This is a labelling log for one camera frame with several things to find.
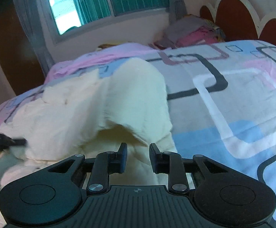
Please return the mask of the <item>cream quilted puffer jacket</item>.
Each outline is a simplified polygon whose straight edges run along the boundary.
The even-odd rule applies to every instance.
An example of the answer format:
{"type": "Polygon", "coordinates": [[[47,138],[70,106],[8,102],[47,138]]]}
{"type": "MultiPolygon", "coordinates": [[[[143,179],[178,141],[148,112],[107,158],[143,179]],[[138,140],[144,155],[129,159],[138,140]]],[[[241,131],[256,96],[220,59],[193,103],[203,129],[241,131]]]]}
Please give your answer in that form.
{"type": "Polygon", "coordinates": [[[121,143],[128,146],[126,169],[112,184],[165,185],[167,176],[152,171],[149,145],[174,152],[171,130],[165,79],[147,61],[128,59],[107,77],[95,69],[68,78],[1,123],[0,133],[28,144],[0,153],[0,190],[72,155],[94,158],[121,143]]]}

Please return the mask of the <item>pile of folded clothes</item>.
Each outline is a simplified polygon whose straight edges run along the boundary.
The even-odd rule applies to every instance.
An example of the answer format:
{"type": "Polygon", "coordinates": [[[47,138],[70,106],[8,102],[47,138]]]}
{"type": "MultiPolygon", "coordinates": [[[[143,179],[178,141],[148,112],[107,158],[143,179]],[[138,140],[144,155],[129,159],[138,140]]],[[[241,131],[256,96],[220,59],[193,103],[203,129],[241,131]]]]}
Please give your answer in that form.
{"type": "Polygon", "coordinates": [[[226,39],[223,30],[212,21],[195,15],[186,15],[184,18],[169,25],[163,36],[153,42],[156,49],[181,48],[193,45],[204,45],[224,42],[226,39]]]}

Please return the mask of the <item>brown wooden door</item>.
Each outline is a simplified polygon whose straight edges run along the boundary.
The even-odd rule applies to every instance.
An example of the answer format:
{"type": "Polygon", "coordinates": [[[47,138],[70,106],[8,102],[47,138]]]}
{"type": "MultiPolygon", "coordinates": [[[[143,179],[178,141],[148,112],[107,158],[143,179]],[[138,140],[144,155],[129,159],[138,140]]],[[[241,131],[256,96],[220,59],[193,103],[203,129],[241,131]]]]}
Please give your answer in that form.
{"type": "Polygon", "coordinates": [[[16,95],[40,86],[45,80],[13,0],[0,0],[0,66],[16,95]]]}

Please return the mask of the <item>patterned pastel bed sheet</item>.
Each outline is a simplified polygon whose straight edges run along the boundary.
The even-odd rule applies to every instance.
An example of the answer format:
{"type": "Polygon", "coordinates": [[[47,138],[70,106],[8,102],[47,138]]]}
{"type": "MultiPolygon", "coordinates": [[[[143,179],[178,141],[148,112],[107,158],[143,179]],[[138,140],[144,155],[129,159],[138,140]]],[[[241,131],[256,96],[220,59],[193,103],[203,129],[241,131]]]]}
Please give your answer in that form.
{"type": "MultiPolygon", "coordinates": [[[[174,152],[203,154],[263,179],[276,194],[276,46],[268,42],[166,49],[82,68],[2,103],[0,125],[46,87],[95,69],[110,76],[131,58],[147,61],[165,79],[174,152]]],[[[276,211],[273,222],[276,227],[276,211]]]]}

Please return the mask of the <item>pink blanket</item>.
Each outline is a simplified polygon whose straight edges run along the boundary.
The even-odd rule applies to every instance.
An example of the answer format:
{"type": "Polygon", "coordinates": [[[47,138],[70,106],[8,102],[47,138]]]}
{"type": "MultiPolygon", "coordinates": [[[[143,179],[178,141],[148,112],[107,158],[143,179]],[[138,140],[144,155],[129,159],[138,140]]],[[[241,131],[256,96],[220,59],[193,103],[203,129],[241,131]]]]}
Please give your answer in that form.
{"type": "Polygon", "coordinates": [[[108,47],[100,51],[89,52],[74,60],[62,61],[53,65],[53,67],[50,68],[44,83],[48,84],[55,79],[71,75],[82,68],[103,65],[122,58],[142,56],[159,51],[158,48],[129,42],[108,47]]]}

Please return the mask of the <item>grey left curtain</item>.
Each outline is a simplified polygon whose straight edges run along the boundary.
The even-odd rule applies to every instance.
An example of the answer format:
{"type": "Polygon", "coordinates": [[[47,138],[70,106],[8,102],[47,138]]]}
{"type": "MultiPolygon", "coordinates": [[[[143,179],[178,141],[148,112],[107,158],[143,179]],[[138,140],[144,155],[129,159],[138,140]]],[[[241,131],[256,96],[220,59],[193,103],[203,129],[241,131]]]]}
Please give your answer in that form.
{"type": "Polygon", "coordinates": [[[13,0],[20,24],[39,61],[41,70],[46,76],[54,65],[44,38],[37,0],[13,0]]]}

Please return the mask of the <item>window with green curtain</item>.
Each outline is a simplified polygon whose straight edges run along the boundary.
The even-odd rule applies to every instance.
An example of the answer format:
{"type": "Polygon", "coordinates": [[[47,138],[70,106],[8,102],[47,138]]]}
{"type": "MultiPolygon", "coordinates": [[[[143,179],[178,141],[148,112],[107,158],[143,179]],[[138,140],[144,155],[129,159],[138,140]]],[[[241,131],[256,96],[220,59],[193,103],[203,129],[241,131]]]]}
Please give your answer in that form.
{"type": "Polygon", "coordinates": [[[168,8],[169,0],[40,0],[54,43],[139,13],[168,8]]]}

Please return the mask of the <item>red white scalloped headboard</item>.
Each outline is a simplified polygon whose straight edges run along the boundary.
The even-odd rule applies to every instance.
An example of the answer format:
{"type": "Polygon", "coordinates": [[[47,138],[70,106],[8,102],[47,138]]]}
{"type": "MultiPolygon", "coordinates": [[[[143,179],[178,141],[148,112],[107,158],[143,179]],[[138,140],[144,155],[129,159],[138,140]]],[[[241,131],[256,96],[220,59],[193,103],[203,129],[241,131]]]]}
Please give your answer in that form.
{"type": "Polygon", "coordinates": [[[220,27],[226,41],[263,40],[276,46],[276,12],[259,17],[248,0],[216,0],[203,5],[200,17],[220,27]]]}

